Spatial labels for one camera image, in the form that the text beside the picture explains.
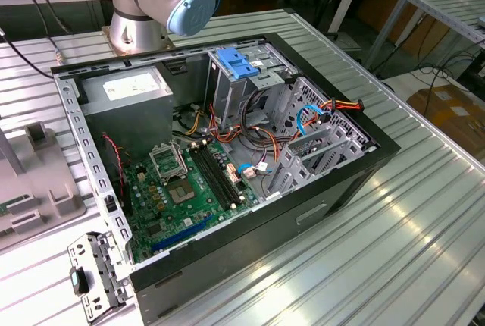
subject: slotted aluminum surface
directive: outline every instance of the slotted aluminum surface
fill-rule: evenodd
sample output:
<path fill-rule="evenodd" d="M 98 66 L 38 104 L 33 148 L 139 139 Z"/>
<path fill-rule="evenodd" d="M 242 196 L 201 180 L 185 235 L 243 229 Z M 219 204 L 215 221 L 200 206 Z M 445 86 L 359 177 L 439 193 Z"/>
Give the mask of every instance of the slotted aluminum surface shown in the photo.
<path fill-rule="evenodd" d="M 478 18 L 485 16 L 485 0 L 409 0 L 425 13 L 453 28 L 472 42 L 485 39 Z"/>
<path fill-rule="evenodd" d="M 401 147 L 352 204 L 181 306 L 163 325 L 467 324 L 485 302 L 485 170 L 417 120 L 376 80 L 285 11 L 212 19 L 179 47 L 278 32 Z M 62 37 L 69 62 L 110 57 L 101 33 Z M 43 39 L 18 43 L 41 67 Z M 0 45 L 0 127 L 14 135 L 44 120 L 64 149 L 87 213 L 0 255 L 0 324 L 83 325 L 68 278 L 67 245 L 103 231 L 55 85 Z M 128 306 L 103 324 L 138 325 Z"/>

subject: motherboard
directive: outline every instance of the motherboard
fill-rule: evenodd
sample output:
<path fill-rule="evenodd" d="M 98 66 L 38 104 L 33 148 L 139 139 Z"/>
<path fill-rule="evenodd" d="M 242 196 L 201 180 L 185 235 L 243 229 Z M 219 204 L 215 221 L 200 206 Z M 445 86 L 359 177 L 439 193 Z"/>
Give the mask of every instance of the motherboard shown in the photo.
<path fill-rule="evenodd" d="M 173 155 L 168 148 L 156 149 L 155 154 L 161 152 L 124 169 L 135 262 L 258 204 L 219 143 L 176 148 Z"/>

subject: cardboard box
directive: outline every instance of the cardboard box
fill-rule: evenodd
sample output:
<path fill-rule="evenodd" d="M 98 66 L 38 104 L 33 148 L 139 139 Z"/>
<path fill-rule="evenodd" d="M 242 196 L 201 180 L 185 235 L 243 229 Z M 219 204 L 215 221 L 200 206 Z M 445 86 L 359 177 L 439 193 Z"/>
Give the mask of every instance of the cardboard box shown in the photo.
<path fill-rule="evenodd" d="M 408 99 L 424 113 L 429 89 Z M 485 110 L 453 85 L 433 89 L 426 118 L 476 159 L 485 158 Z"/>

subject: white label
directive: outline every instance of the white label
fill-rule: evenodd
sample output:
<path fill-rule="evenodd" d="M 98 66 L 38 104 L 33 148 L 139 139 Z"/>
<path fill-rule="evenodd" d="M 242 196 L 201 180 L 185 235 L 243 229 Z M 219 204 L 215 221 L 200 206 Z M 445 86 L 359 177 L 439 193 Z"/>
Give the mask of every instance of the white label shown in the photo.
<path fill-rule="evenodd" d="M 260 67 L 260 66 L 264 66 L 264 63 L 261 62 L 261 61 L 253 61 L 253 62 L 249 62 L 249 64 L 253 67 Z"/>
<path fill-rule="evenodd" d="M 107 81 L 103 85 L 110 101 L 125 97 L 139 95 L 140 93 L 160 89 L 151 74 L 138 74 L 136 76 L 120 78 L 119 80 Z"/>
<path fill-rule="evenodd" d="M 468 111 L 465 110 L 465 108 L 461 106 L 453 106 L 452 110 L 457 114 L 458 116 L 468 116 L 469 113 Z"/>
<path fill-rule="evenodd" d="M 443 101 L 452 99 L 452 97 L 449 95 L 449 93 L 444 92 L 444 91 L 438 91 L 438 92 L 435 92 L 435 94 L 436 94 L 436 96 L 438 96 Z"/>
<path fill-rule="evenodd" d="M 184 224 L 185 224 L 185 226 L 187 226 L 187 227 L 194 225 L 194 223 L 192 222 L 192 219 L 191 219 L 191 218 L 184 218 L 184 219 L 183 219 L 183 223 L 184 223 Z"/>
<path fill-rule="evenodd" d="M 268 163 L 262 161 L 261 163 L 258 164 L 258 170 L 265 172 L 266 168 L 268 168 Z"/>

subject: open computer tower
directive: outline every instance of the open computer tower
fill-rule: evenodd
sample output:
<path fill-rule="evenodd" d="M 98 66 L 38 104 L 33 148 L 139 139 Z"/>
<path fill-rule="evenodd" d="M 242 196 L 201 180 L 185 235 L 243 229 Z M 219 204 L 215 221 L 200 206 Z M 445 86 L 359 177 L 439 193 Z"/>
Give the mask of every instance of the open computer tower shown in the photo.
<path fill-rule="evenodd" d="M 345 206 L 399 147 L 278 35 L 52 69 L 105 233 L 68 248 L 89 323 L 145 324 Z"/>

